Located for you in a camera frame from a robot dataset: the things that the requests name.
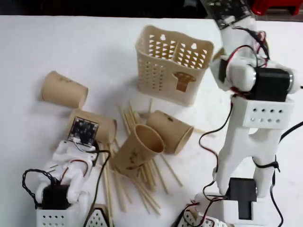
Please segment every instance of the paper cup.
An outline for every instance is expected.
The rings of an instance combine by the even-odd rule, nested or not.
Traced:
[[[70,108],[82,108],[88,92],[87,87],[52,71],[44,80],[41,95],[47,102]]]
[[[113,164],[122,174],[137,176],[140,167],[164,151],[160,135],[151,127],[137,124],[113,158]]]
[[[71,130],[75,117],[79,117],[99,124],[95,140],[104,144],[112,143],[117,133],[117,121],[101,115],[75,109],[70,116],[68,123],[68,133]]]
[[[147,119],[146,125],[155,129],[162,137],[165,152],[178,154],[193,133],[194,127],[159,110],[153,112]]]

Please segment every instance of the dark background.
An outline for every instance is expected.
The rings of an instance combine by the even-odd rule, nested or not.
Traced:
[[[254,0],[247,0],[252,5]],[[258,20],[303,21],[286,9],[270,9]],[[200,0],[0,0],[0,15],[205,18]]]

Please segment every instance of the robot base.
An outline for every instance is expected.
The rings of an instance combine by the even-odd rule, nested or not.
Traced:
[[[200,213],[204,213],[209,201],[202,193],[196,195],[195,201],[200,203],[200,205],[196,207],[196,210]],[[264,219],[264,199],[257,199],[257,202],[251,203],[251,220],[239,219],[238,213],[237,201],[223,200],[214,202],[209,208],[207,215],[233,225],[266,225]]]

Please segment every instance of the ventilation holes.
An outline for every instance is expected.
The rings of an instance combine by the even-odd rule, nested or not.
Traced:
[[[193,43],[193,44],[191,45],[191,49],[193,49],[193,50],[197,49],[197,44]]]
[[[161,35],[161,37],[160,37],[160,39],[161,39],[162,41],[165,41],[165,40],[166,40],[165,35],[164,35],[164,34],[162,34],[162,35]]]

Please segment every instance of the black circuit board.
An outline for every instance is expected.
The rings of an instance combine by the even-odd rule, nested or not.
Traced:
[[[250,8],[245,0],[202,0],[202,3],[220,30],[229,26],[224,22],[224,19],[229,16],[234,16],[235,22],[251,16]]]
[[[81,140],[81,144],[91,146],[95,140],[98,126],[95,122],[75,117],[68,140],[76,137]]]

